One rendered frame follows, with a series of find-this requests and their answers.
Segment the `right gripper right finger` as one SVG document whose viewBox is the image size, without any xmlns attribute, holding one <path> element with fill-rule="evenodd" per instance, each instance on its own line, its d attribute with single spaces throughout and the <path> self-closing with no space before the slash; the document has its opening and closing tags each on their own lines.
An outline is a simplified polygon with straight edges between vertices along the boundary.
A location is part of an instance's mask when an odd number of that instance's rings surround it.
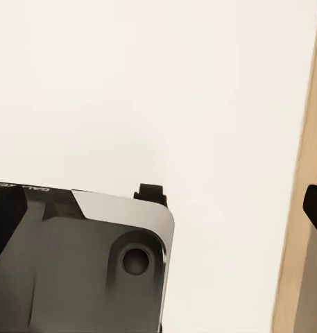
<svg viewBox="0 0 317 333">
<path fill-rule="evenodd" d="M 317 185 L 308 186 L 302 208 L 317 229 Z"/>
</svg>

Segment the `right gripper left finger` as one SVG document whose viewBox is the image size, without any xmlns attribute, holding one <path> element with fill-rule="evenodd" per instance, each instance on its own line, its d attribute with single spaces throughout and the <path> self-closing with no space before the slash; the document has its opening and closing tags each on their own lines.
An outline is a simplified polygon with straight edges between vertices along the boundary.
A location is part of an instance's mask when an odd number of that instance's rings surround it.
<svg viewBox="0 0 317 333">
<path fill-rule="evenodd" d="M 0 254 L 28 211 L 24 188 L 16 185 L 0 190 Z"/>
</svg>

